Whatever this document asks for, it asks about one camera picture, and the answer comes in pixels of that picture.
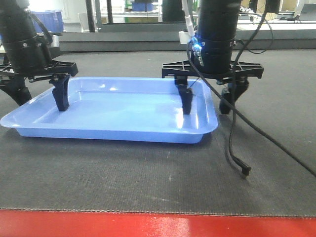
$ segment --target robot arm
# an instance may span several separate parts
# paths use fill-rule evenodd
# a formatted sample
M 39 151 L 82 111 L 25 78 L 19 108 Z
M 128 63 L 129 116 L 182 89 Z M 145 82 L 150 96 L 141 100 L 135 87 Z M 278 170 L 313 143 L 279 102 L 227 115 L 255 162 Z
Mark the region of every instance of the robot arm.
M 22 105 L 31 99 L 25 78 L 30 82 L 49 79 L 55 86 L 58 110 L 65 111 L 69 106 L 68 80 L 78 73 L 77 66 L 52 60 L 51 35 L 40 22 L 45 34 L 36 33 L 28 6 L 29 0 L 0 0 L 0 34 L 9 61 L 0 65 L 0 89 Z

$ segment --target red surface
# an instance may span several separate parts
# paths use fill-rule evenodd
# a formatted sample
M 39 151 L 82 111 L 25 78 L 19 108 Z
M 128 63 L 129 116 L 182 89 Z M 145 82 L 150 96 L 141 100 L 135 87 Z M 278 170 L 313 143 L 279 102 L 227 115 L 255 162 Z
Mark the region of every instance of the red surface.
M 316 218 L 0 210 L 0 237 L 316 237 Z

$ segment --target black cylindrical robot wrist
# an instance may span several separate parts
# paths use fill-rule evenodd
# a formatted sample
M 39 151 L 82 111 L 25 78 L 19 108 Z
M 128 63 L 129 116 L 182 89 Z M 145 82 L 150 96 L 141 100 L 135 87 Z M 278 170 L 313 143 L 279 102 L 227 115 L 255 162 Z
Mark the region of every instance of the black cylindrical robot wrist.
M 230 68 L 241 0 L 202 0 L 197 27 L 201 58 L 197 68 L 207 74 L 223 74 Z

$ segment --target white wall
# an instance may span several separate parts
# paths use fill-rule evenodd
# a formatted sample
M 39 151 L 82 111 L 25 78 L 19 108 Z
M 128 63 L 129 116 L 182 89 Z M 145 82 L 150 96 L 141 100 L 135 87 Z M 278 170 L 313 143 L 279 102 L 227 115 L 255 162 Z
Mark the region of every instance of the white wall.
M 85 0 L 30 0 L 30 10 L 62 10 L 66 23 L 80 22 L 78 13 L 86 12 Z

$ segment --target black rubber mat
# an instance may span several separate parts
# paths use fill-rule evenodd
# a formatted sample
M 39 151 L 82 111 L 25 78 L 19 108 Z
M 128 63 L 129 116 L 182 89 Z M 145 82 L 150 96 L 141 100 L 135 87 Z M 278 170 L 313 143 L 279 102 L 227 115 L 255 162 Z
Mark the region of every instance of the black rubber mat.
M 237 103 L 313 169 L 315 57 L 315 50 L 245 53 L 244 61 L 260 62 L 266 71 L 262 80 L 251 79 Z M 184 52 L 60 57 L 78 63 L 78 76 L 118 77 L 159 77 L 163 62 L 184 59 Z M 29 85 L 33 95 L 49 87 Z M 3 92 L 0 101 L 1 116 L 17 107 Z M 218 129 L 196 145 L 25 138 L 1 127 L 0 208 L 316 216 L 315 177 L 238 121 L 234 151 L 252 166 L 243 177 L 225 153 L 231 116 L 218 119 Z

